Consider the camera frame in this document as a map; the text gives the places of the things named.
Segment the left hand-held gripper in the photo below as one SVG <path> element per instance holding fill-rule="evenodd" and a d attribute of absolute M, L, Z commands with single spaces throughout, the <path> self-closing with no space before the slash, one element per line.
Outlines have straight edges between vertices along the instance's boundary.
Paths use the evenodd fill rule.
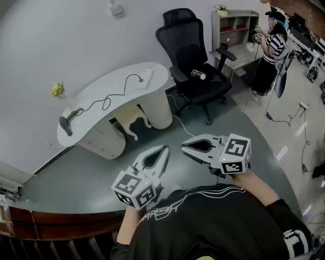
<path fill-rule="evenodd" d="M 155 146 L 139 154 L 133 165 L 121 171 L 111 186 L 118 200 L 137 210 L 154 201 L 169 158 L 167 145 Z"/>

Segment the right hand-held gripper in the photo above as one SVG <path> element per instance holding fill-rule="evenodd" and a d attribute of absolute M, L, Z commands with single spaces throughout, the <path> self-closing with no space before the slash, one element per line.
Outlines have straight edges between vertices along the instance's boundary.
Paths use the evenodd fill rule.
<path fill-rule="evenodd" d="M 225 136 L 201 134 L 184 141 L 181 151 L 187 157 L 200 164 L 208 164 L 212 168 L 220 169 L 222 174 L 245 173 L 251 157 L 251 140 L 249 138 L 230 134 L 225 142 Z M 208 150 L 192 148 L 209 148 Z"/>

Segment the person's right forearm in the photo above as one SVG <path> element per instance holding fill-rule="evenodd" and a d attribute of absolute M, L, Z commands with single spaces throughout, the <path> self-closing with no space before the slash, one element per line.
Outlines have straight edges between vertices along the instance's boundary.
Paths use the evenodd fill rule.
<path fill-rule="evenodd" d="M 245 173 L 232 174 L 233 182 L 254 195 L 264 206 L 268 206 L 280 198 L 278 194 L 251 169 Z"/>

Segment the person's left forearm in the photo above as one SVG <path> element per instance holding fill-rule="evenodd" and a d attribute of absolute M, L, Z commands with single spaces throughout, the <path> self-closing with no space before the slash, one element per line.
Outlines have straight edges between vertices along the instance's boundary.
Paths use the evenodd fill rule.
<path fill-rule="evenodd" d="M 143 217 L 142 211 L 128 206 L 117 235 L 117 243 L 129 245 L 139 221 Z"/>

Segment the black hair dryer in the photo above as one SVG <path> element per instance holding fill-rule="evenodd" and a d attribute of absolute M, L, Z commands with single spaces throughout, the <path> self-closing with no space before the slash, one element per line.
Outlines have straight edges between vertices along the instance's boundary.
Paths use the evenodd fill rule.
<path fill-rule="evenodd" d="M 76 117 L 83 113 L 83 108 L 78 108 L 72 111 L 67 117 L 60 116 L 59 125 L 65 131 L 65 133 L 70 137 L 73 133 L 70 127 L 70 122 Z"/>

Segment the cream carved stool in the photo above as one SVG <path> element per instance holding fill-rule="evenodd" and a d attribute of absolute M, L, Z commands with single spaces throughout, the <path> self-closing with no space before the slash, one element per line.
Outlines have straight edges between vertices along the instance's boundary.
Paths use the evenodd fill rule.
<path fill-rule="evenodd" d="M 152 126 L 149 124 L 149 120 L 146 114 L 137 105 L 124 104 L 123 106 L 114 110 L 113 115 L 122 126 L 124 131 L 128 135 L 133 136 L 135 141 L 138 140 L 138 136 L 130 130 L 130 125 L 136 122 L 138 118 L 142 118 L 145 125 L 148 128 L 152 128 Z"/>

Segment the person's black shirt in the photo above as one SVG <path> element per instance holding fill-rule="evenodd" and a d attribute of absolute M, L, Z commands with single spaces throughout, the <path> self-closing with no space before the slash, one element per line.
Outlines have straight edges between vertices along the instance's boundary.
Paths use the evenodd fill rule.
<path fill-rule="evenodd" d="M 242 187 L 172 192 L 137 222 L 110 260 L 289 260 L 311 251 L 311 233 L 284 200 L 268 206 Z"/>

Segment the white curved table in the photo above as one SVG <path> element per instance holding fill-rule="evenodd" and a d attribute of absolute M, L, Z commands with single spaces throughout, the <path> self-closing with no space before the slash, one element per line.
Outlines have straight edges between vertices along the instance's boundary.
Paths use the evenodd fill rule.
<path fill-rule="evenodd" d="M 137 90 L 140 74 L 145 69 L 153 69 L 154 74 L 147 89 Z M 173 116 L 165 92 L 168 79 L 168 70 L 156 62 L 133 64 L 100 77 L 72 99 L 63 112 L 67 117 L 78 108 L 84 109 L 70 122 L 73 133 L 70 137 L 57 127 L 59 144 L 63 147 L 78 144 L 106 159 L 120 157 L 126 139 L 109 121 L 113 111 L 124 104 L 140 105 L 153 128 L 169 127 Z"/>

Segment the black office chair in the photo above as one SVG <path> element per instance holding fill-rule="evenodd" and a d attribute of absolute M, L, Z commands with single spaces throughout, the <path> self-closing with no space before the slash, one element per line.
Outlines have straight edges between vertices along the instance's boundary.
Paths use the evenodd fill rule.
<path fill-rule="evenodd" d="M 169 68 L 175 82 L 177 93 L 187 98 L 187 102 L 176 110 L 176 114 L 187 107 L 202 106 L 205 113 L 207 105 L 216 100 L 226 103 L 225 94 L 232 84 L 222 72 L 225 60 L 237 58 L 224 48 L 218 48 L 221 60 L 217 68 L 208 64 L 205 49 L 203 23 L 188 8 L 177 8 L 162 15 L 164 25 L 155 32 L 156 39 L 172 62 Z M 206 74 L 206 79 L 193 77 L 190 72 L 198 70 Z"/>

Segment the grey shelf desk unit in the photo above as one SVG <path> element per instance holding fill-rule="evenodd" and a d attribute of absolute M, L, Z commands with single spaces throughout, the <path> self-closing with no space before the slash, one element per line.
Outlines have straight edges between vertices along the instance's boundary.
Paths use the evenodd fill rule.
<path fill-rule="evenodd" d="M 254 28 L 259 24 L 259 13 L 253 10 L 231 10 L 221 16 L 219 10 L 211 12 L 212 50 L 214 65 L 218 67 L 221 54 L 217 49 L 228 46 L 228 51 L 237 59 L 225 60 L 222 72 L 232 78 L 233 73 L 245 74 L 244 67 L 258 62 L 263 50 L 254 42 Z"/>

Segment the yellow flower ornament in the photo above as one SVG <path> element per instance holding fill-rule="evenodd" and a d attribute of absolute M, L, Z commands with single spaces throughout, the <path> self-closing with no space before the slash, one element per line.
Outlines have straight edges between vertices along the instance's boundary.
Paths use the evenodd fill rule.
<path fill-rule="evenodd" d="M 56 82 L 50 92 L 52 97 L 61 98 L 65 92 L 64 83 L 62 81 Z"/>

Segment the brown wooden counter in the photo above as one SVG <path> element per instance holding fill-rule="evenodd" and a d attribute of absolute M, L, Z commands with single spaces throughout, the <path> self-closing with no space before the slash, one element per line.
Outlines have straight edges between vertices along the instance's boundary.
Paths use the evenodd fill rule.
<path fill-rule="evenodd" d="M 0 205 L 0 260 L 109 260 L 124 211 L 60 214 Z"/>

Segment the small potted plant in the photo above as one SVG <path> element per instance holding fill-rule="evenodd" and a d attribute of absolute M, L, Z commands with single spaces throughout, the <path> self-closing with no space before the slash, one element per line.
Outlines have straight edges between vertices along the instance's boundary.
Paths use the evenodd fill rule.
<path fill-rule="evenodd" d="M 219 4 L 216 10 L 221 17 L 227 17 L 228 12 L 230 11 L 230 9 L 225 4 Z"/>

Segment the white background desk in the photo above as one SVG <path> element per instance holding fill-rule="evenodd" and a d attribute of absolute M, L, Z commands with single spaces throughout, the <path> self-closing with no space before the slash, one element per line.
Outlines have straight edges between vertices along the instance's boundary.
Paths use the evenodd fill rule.
<path fill-rule="evenodd" d="M 317 65 L 318 58 L 320 57 L 320 54 L 315 50 L 315 44 L 293 27 L 287 29 L 286 31 L 288 37 L 292 41 L 294 41 L 298 46 L 300 46 L 301 49 L 307 51 L 313 57 L 309 68 L 315 67 Z"/>

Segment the aluminium door track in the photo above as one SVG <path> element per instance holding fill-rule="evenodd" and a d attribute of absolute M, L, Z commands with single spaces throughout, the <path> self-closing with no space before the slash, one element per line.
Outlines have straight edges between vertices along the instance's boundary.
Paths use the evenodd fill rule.
<path fill-rule="evenodd" d="M 22 184 L 16 183 L 0 175 L 0 194 L 7 199 L 16 201 L 20 198 L 20 189 Z"/>

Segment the black equipment frame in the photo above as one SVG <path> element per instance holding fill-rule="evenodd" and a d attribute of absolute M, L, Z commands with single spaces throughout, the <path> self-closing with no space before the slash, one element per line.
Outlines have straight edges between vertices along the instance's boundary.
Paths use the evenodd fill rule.
<path fill-rule="evenodd" d="M 315 82 L 318 76 L 319 69 L 316 66 L 313 66 L 307 73 L 307 78 L 310 82 Z"/>

